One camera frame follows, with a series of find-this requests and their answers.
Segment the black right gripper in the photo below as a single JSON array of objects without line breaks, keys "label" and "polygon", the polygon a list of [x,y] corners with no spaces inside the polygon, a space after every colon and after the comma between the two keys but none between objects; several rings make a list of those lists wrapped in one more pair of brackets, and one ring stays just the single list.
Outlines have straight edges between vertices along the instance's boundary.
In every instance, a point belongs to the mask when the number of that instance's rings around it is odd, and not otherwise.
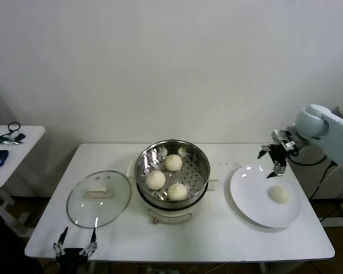
[{"label": "black right gripper", "polygon": [[267,178],[270,179],[282,176],[286,170],[286,157],[288,156],[288,152],[280,144],[263,145],[261,147],[261,151],[258,153],[257,158],[262,158],[268,152],[274,163],[274,166],[273,171],[267,176]]}]

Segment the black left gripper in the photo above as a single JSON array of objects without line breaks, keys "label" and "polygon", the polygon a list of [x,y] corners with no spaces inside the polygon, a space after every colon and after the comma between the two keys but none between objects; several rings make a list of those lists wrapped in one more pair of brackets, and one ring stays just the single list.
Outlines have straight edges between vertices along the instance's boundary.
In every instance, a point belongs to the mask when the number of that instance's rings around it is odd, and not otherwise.
[{"label": "black left gripper", "polygon": [[59,265],[59,274],[76,274],[78,268],[87,262],[87,256],[91,256],[97,249],[96,228],[93,229],[90,243],[83,249],[63,248],[68,227],[61,233],[58,241],[53,244],[56,261]]}]

